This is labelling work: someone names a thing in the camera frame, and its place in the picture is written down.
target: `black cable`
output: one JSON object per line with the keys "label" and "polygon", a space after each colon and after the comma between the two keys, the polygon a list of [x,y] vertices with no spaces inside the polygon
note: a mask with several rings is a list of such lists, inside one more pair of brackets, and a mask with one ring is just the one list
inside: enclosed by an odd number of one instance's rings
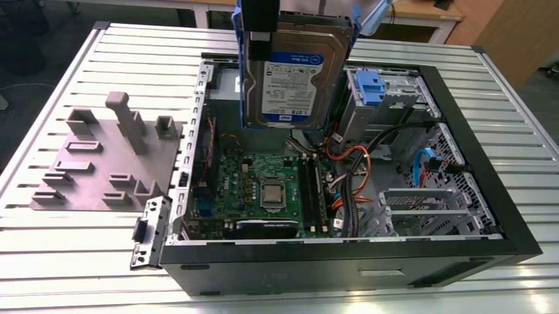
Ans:
{"label": "black cable", "polygon": [[[388,129],[386,129],[384,131],[382,131],[374,138],[374,140],[368,143],[367,145],[367,151],[371,153],[376,147],[380,145],[380,143],[396,132],[402,131],[406,128],[428,128],[432,125],[435,125],[434,121],[423,121],[423,122],[410,122],[406,124],[399,124]],[[343,189],[342,189],[342,195],[343,195],[343,206],[344,206],[344,212],[346,212],[346,208],[350,211],[350,215],[351,215],[351,224],[355,225],[355,228],[351,230],[352,233],[350,233],[351,237],[356,237],[358,236],[358,220],[359,220],[359,216],[358,216],[358,206],[355,204],[355,199],[352,196],[352,190],[351,190],[351,181],[352,181],[352,173],[358,170],[358,165],[360,163],[360,160],[363,158],[363,153],[360,152],[356,159],[352,162],[348,174],[346,175],[344,178],[344,184],[343,184]]]}
{"label": "black cable", "polygon": [[314,140],[311,139],[311,135],[308,135],[307,132],[303,132],[303,137],[307,140],[308,144],[311,145],[311,147],[316,150],[322,149],[326,147],[326,143],[323,143],[322,145],[316,145],[316,143],[314,142]]}
{"label": "black cable", "polygon": [[348,237],[352,234],[352,223],[351,223],[351,212],[350,212],[350,207],[346,206],[346,185],[340,184],[340,193],[342,193],[342,198],[343,198],[343,225],[342,225],[342,237]]}
{"label": "black cable", "polygon": [[391,3],[392,6],[392,13],[391,13],[391,21],[390,24],[395,24],[396,23],[396,7],[394,6],[394,3]]}
{"label": "black cable", "polygon": [[287,143],[290,144],[290,145],[292,145],[294,146],[294,148],[295,149],[300,149],[300,150],[303,150],[304,152],[307,152],[308,154],[312,154],[312,151],[311,150],[308,150],[307,149],[307,147],[304,147],[303,146],[303,144],[294,138],[294,137],[291,137],[291,136],[287,136],[286,137],[286,141],[287,141]]}

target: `aluminum table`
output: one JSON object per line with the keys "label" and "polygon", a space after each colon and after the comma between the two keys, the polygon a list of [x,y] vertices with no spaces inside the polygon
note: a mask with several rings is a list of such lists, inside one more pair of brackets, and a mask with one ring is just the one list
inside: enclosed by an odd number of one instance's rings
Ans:
{"label": "aluminum table", "polygon": [[73,108],[131,95],[144,120],[191,120],[201,52],[236,52],[231,31],[103,23],[91,31],[0,176],[0,311],[59,313],[550,313],[559,311],[559,150],[483,53],[358,41],[352,60],[439,68],[544,254],[443,288],[191,298],[161,271],[131,272],[137,213],[29,209]]}

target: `blue hard drive label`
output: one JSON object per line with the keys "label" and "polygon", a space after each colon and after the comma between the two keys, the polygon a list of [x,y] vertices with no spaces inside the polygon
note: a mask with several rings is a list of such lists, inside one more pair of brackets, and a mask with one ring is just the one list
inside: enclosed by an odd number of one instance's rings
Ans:
{"label": "blue hard drive label", "polygon": [[304,121],[312,112],[316,87],[312,78],[323,70],[319,54],[274,52],[264,62],[262,113],[278,122]]}

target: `blue clip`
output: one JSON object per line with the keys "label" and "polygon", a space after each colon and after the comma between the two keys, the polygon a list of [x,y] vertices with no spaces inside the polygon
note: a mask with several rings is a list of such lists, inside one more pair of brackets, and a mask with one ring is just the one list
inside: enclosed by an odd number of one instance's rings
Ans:
{"label": "blue clip", "polygon": [[386,83],[376,71],[356,71],[356,83],[366,106],[379,106],[386,96]]}

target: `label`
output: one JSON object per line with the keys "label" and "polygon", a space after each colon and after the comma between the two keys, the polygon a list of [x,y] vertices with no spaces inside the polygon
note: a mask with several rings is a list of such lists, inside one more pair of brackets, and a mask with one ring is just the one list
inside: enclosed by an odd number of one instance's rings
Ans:
{"label": "label", "polygon": [[312,77],[322,71],[319,54],[274,52],[264,62],[262,113],[274,121],[303,121],[312,112],[316,87]]}
{"label": "label", "polygon": [[342,135],[340,134],[338,134],[338,133],[332,133],[332,138],[340,143],[342,142],[342,140],[343,140],[343,137],[342,137]]}
{"label": "label", "polygon": [[359,276],[362,277],[384,277],[384,276],[406,276],[400,270],[360,270]]}
{"label": "label", "polygon": [[442,20],[455,20],[455,21],[460,21],[460,17],[459,17],[459,16],[451,16],[451,15],[440,15],[440,19],[442,19]]}
{"label": "label", "polygon": [[242,92],[242,78],[239,75],[235,78],[235,92],[236,93]]}
{"label": "label", "polygon": [[334,219],[334,228],[342,229],[343,228],[343,220],[342,219]]}

